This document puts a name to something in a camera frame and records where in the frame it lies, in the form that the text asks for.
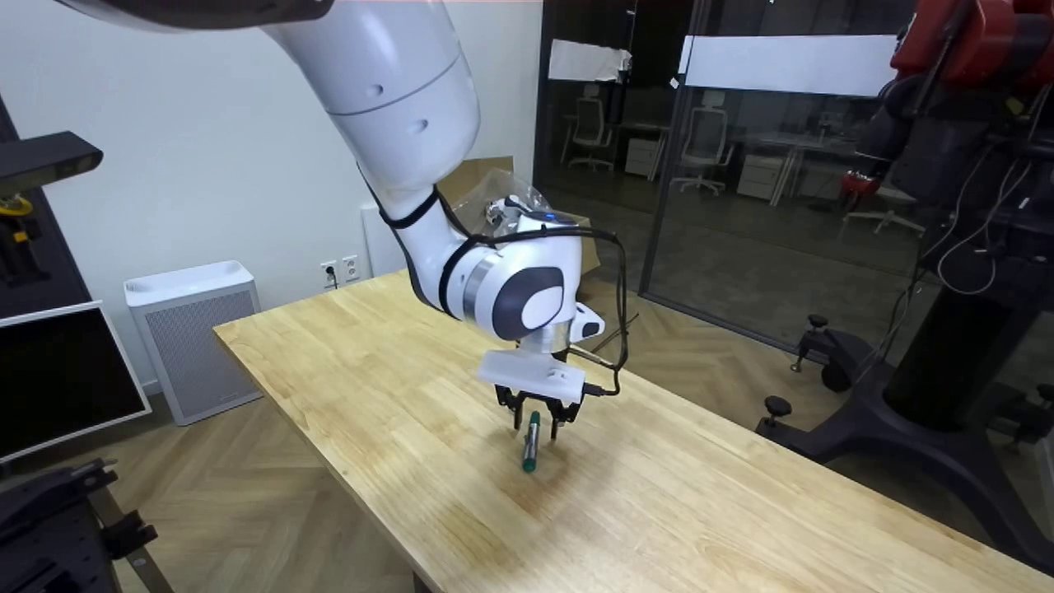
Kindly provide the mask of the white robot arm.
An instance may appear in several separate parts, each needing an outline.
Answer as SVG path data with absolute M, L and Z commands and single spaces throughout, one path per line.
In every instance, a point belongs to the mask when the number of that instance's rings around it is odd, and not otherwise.
M 562 352 L 601 318 L 576 301 L 584 228 L 503 194 L 500 228 L 471 234 L 441 177 L 471 151 L 480 101 L 441 0 L 60 0 L 140 31 L 264 31 L 307 77 L 350 145 L 412 291 L 500 346 L 480 378 L 510 413 L 535 400 L 565 424 L 592 392 Z

